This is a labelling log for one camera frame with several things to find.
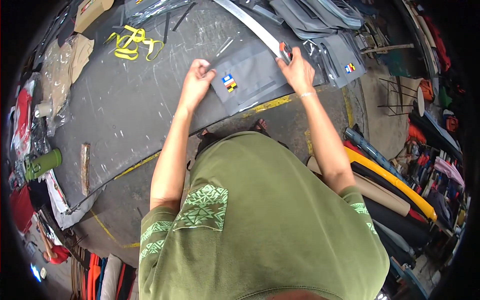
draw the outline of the thermos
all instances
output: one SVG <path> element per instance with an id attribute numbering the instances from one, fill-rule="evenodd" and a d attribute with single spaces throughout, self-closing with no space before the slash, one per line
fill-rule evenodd
<path id="1" fill-rule="evenodd" d="M 42 176 L 50 169 L 56 168 L 61 164 L 61 152 L 59 149 L 53 149 L 47 154 L 35 158 L 30 163 L 25 163 L 25 179 L 33 180 Z"/>

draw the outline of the hand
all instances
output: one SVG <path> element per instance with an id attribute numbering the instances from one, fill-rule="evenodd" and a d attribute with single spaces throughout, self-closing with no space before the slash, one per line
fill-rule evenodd
<path id="1" fill-rule="evenodd" d="M 285 75 L 288 84 L 293 88 L 295 93 L 302 95 L 307 92 L 315 92 L 313 88 L 313 76 L 315 70 L 301 56 L 300 48 L 293 47 L 293 58 L 289 65 L 283 59 L 276 58 L 276 62 L 282 73 Z"/>
<path id="2" fill-rule="evenodd" d="M 180 96 L 178 108 L 185 108 L 189 113 L 193 113 L 200 101 L 205 97 L 216 71 L 207 72 L 210 65 L 206 60 L 196 59 L 185 76 L 183 89 Z"/>

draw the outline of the red shirt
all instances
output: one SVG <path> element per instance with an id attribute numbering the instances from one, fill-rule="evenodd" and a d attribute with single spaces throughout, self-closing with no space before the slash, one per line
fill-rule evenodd
<path id="1" fill-rule="evenodd" d="M 61 264 L 70 256 L 70 252 L 63 246 L 53 246 L 52 252 L 57 254 L 57 258 L 50 258 L 52 264 Z"/>

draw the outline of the shirt pocket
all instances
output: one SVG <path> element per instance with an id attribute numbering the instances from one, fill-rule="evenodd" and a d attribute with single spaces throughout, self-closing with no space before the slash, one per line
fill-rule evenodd
<path id="1" fill-rule="evenodd" d="M 228 190 L 207 184 L 188 193 L 172 230 L 208 227 L 223 231 Z"/>

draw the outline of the bracelet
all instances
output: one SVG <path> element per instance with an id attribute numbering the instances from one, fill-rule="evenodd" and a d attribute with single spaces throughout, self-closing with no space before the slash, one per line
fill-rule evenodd
<path id="1" fill-rule="evenodd" d="M 316 95 L 317 92 L 307 92 L 307 93 L 303 93 L 300 95 L 300 98 L 303 98 L 303 97 L 306 97 L 306 96 L 313 96 L 313 95 Z"/>

